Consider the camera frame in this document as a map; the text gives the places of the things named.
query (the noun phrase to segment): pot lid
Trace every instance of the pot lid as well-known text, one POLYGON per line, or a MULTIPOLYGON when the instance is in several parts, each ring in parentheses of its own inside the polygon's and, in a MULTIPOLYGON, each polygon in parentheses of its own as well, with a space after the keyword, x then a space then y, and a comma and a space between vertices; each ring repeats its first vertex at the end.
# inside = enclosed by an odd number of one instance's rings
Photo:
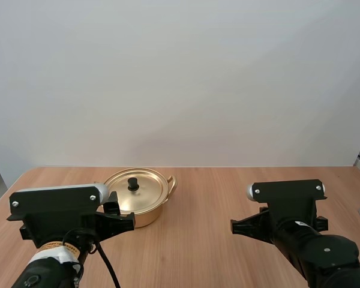
POLYGON ((168 196, 165 177, 151 169, 131 168, 105 181, 110 192, 116 191, 123 214, 142 214, 160 206, 168 196))

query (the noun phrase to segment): gold pot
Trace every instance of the gold pot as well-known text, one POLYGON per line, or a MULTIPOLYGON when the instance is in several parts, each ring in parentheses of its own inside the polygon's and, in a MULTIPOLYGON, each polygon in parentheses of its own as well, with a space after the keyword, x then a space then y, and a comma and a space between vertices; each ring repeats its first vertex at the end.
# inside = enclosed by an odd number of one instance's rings
POLYGON ((135 228, 138 228, 160 216, 163 204, 171 198, 178 182, 174 176, 167 180, 151 169, 131 168, 112 175, 105 185, 110 192, 117 192, 121 215, 134 212, 135 228))

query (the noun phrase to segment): label sticker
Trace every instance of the label sticker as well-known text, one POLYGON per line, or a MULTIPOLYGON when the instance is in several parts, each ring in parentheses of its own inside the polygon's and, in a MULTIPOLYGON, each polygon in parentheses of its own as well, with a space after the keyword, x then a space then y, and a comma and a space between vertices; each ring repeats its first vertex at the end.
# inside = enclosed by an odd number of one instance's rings
MULTIPOLYGON (((38 252, 41 252, 41 251, 47 250, 47 249, 53 249, 53 248, 60 247, 60 246, 62 246, 62 242, 61 242, 61 241, 48 242, 48 243, 45 243, 43 246, 41 246, 40 249, 38 250, 38 252)), ((65 246, 76 258, 79 258, 79 255, 80 255, 79 249, 77 249, 75 246, 73 246, 72 244, 69 244, 69 243, 65 243, 64 246, 65 246)))
POLYGON ((305 224, 304 222, 295 221, 295 223, 296 223, 297 225, 300 225, 300 226, 307 226, 307 227, 310 227, 308 224, 305 224))

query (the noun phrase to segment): pot handle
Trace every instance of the pot handle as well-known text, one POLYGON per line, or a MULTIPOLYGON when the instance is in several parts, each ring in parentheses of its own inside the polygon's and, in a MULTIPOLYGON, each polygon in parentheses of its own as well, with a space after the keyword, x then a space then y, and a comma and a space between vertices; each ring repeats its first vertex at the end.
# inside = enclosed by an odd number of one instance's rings
POLYGON ((176 187, 178 186, 178 180, 176 179, 176 177, 174 177, 174 176, 169 176, 169 178, 168 178, 168 180, 167 180, 168 184, 169 184, 171 181, 172 181, 172 186, 171 186, 171 188, 170 188, 170 190, 169 190, 169 192, 168 192, 167 199, 163 202, 163 204, 166 203, 166 202, 172 197, 173 192, 175 192, 176 187))

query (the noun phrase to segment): black lid knob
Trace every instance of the black lid knob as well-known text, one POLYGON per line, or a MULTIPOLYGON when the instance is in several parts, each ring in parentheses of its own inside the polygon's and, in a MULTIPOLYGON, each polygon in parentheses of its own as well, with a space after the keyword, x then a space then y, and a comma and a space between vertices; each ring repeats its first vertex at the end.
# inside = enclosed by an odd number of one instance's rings
POLYGON ((137 189, 139 189, 139 187, 140 186, 137 183, 137 178, 131 177, 130 179, 128 179, 128 190, 136 191, 137 189))

